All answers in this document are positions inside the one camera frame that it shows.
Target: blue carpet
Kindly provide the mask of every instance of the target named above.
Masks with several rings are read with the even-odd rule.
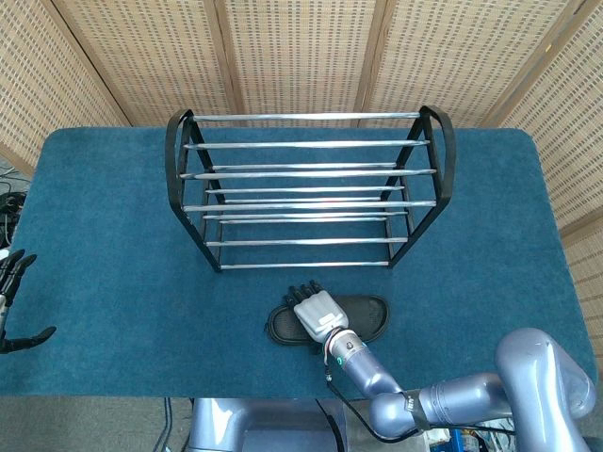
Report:
[[[2,358],[0,394],[330,396],[319,356],[274,345],[263,331],[287,287],[310,279],[336,294],[390,301],[389,328],[371,348],[404,387],[493,370],[497,341],[520,327],[552,334],[595,379],[537,153],[525,133],[458,130],[452,201],[393,270],[220,275],[168,206],[164,134],[163,128],[78,128],[47,139],[13,246],[39,258],[24,277],[8,335],[47,325],[57,332],[41,347]],[[206,132],[208,141],[405,136],[395,129]],[[348,159],[377,160],[374,152],[348,151]],[[383,160],[395,154],[384,150]],[[220,158],[253,161],[235,151],[215,163]],[[429,196],[421,188],[413,194]],[[254,251],[224,257],[267,258]],[[360,257],[372,252],[361,249]],[[340,371],[334,380],[358,396]]]

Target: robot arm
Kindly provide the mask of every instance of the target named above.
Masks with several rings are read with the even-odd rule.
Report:
[[[313,289],[316,293],[294,311],[371,400],[370,423],[384,438],[513,416],[521,452],[589,450],[574,419],[593,408],[595,387],[545,332],[522,329],[507,335],[497,347],[498,375],[476,374],[405,392],[347,329],[348,318],[329,294],[317,284]]]

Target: floor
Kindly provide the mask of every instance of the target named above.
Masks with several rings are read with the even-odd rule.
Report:
[[[599,382],[599,400],[603,399],[603,384]],[[190,402],[186,398],[172,400],[173,430],[169,441],[171,451],[179,451],[186,440],[190,426]],[[151,452],[163,428],[163,400],[160,398],[115,397],[0,397],[0,425],[3,428],[1,450],[10,452],[55,452],[86,450],[87,452],[127,450]],[[595,412],[580,422],[585,436],[603,439],[603,402]],[[417,450],[407,444],[376,444],[357,422],[348,420],[350,451]],[[289,433],[277,443],[292,444],[287,452],[317,451],[302,441],[303,433]],[[315,438],[324,451],[335,451],[330,432],[321,432]],[[248,437],[246,450],[257,448],[264,441],[257,432]]]

